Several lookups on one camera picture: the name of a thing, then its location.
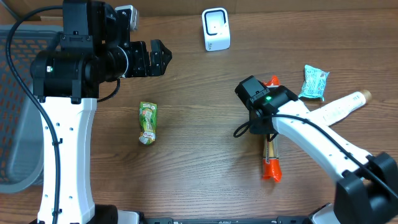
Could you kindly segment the orange spaghetti packet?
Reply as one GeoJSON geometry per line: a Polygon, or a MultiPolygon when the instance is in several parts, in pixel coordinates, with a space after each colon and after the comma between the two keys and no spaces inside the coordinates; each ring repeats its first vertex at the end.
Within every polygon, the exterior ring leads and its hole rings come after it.
{"type": "Polygon", "coordinates": [[[282,180],[282,171],[279,163],[277,134],[266,134],[264,136],[264,150],[262,158],[262,178],[272,179],[279,183],[282,180]]]}

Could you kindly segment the white tube with gold cap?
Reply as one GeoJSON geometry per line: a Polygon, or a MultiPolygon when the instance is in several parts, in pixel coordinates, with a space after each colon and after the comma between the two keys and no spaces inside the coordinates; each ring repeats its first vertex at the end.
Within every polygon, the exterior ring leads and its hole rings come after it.
{"type": "Polygon", "coordinates": [[[311,111],[310,116],[327,126],[331,126],[369,103],[371,99],[372,94],[368,90],[359,90],[311,111]]]}

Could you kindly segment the green juice pouch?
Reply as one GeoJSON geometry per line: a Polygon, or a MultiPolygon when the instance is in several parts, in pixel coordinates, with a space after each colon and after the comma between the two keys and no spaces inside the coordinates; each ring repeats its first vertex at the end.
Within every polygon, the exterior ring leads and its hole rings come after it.
{"type": "Polygon", "coordinates": [[[145,145],[152,144],[156,139],[157,105],[146,101],[140,102],[139,122],[141,133],[139,141],[145,145]]]}

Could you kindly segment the teal snack packet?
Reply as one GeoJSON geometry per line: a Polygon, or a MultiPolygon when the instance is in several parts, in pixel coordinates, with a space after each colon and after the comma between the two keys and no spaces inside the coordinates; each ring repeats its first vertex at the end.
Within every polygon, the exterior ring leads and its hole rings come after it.
{"type": "Polygon", "coordinates": [[[310,65],[304,66],[304,82],[299,98],[321,99],[324,101],[324,91],[329,72],[310,65]]]}

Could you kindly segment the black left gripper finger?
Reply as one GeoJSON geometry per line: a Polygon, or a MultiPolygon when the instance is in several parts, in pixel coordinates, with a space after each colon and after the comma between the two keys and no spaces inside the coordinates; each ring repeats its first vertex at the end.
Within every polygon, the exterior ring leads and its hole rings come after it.
{"type": "Polygon", "coordinates": [[[170,55],[166,53],[150,53],[150,76],[159,77],[165,73],[170,62],[170,55]]]}
{"type": "Polygon", "coordinates": [[[150,61],[151,62],[170,62],[172,59],[172,52],[162,43],[159,39],[154,39],[150,41],[151,52],[150,61]]]}

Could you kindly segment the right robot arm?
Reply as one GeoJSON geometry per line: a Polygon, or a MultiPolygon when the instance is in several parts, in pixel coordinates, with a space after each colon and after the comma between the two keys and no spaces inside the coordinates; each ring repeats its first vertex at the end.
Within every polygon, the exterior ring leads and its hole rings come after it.
{"type": "Polygon", "coordinates": [[[283,85],[268,87],[250,76],[234,91],[250,115],[234,137],[246,131],[284,135],[335,183],[335,201],[315,210],[306,223],[387,223],[397,216],[397,162],[389,154],[374,156],[351,144],[283,85]]]}

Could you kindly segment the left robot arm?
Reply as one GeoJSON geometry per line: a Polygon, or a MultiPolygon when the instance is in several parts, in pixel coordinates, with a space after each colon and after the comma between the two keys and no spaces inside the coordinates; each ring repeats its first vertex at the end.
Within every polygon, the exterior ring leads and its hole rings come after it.
{"type": "Polygon", "coordinates": [[[64,1],[55,47],[32,62],[33,94],[42,111],[44,182],[38,223],[138,223],[136,212],[97,205],[90,184],[91,130],[104,82],[158,77],[172,54],[158,40],[151,50],[130,40],[139,13],[131,5],[64,1]]]}

